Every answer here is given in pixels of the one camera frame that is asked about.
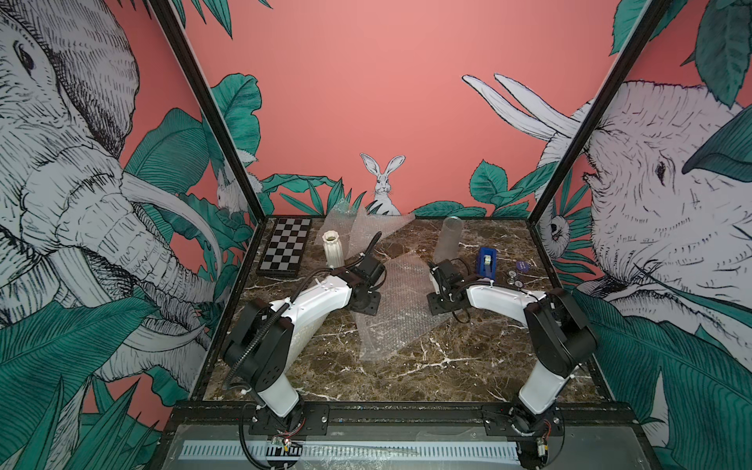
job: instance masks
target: checkered board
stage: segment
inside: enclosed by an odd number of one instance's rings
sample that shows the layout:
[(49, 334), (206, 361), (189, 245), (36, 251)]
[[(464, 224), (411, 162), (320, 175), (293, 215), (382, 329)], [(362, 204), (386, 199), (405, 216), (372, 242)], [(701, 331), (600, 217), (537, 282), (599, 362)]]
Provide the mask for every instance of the checkered board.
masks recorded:
[(277, 219), (256, 272), (261, 276), (295, 277), (311, 231), (311, 219)]

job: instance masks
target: blue tape dispenser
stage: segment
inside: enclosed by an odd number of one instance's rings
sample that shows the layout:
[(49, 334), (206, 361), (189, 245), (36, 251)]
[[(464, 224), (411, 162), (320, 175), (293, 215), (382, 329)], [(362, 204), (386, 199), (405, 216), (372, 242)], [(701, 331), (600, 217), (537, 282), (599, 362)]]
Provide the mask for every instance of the blue tape dispenser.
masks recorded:
[(496, 280), (496, 249), (483, 247), (475, 260), (475, 273)]

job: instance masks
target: rabbit ear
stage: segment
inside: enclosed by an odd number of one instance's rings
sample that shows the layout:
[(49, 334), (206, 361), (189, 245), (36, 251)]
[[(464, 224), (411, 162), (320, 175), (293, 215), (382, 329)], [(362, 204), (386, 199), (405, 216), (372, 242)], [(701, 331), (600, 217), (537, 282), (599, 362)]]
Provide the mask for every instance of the rabbit ear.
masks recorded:
[(376, 160), (372, 159), (370, 156), (361, 153), (361, 158), (363, 158), (363, 163), (365, 163), (365, 169), (370, 171), (372, 174), (375, 174), (376, 176), (381, 176), (381, 168), (379, 168), (378, 163), (376, 163)]
[(389, 165), (387, 165), (387, 170), (384, 171), (384, 174), (389, 174), (392, 171), (395, 171), (402, 163), (405, 163), (404, 155), (394, 157), (392, 161), (389, 162)]

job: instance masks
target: transparent cylinder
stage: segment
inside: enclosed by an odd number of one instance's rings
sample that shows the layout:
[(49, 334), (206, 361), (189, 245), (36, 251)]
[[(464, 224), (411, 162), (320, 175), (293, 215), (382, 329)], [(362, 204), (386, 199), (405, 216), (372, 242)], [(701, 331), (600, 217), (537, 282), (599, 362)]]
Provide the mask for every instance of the transparent cylinder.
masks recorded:
[(457, 258), (459, 252), (459, 239), (462, 237), (462, 219), (459, 217), (447, 217), (441, 226), (441, 234), (433, 251), (433, 262), (439, 263), (445, 259)]

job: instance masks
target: plastic sheet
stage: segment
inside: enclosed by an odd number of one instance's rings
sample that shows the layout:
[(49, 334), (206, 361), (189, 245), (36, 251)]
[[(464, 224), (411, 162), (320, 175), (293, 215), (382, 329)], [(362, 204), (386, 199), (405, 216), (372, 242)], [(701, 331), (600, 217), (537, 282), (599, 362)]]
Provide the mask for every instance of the plastic sheet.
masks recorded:
[(347, 255), (347, 247), (350, 240), (350, 230), (353, 228), (355, 222), (356, 212), (350, 208), (350, 203), (345, 199), (334, 205), (332, 210), (326, 215), (324, 224), (321, 226), (316, 234), (315, 245), (323, 247), (324, 240), (321, 235), (327, 233), (329, 230), (334, 230), (339, 234), (339, 241), (342, 245), (342, 253)]
[(384, 267), (387, 279), (379, 289), (378, 313), (374, 317), (353, 313), (364, 361), (391, 357), (452, 317), (452, 313), (431, 315), (426, 300), (433, 291), (428, 265), (415, 252), (391, 259)]
[(381, 240), (393, 234), (402, 227), (415, 220), (415, 214), (405, 215), (369, 215), (360, 208), (350, 230), (350, 243), (347, 248), (346, 259), (357, 256), (367, 248), (376, 232), (381, 231)]

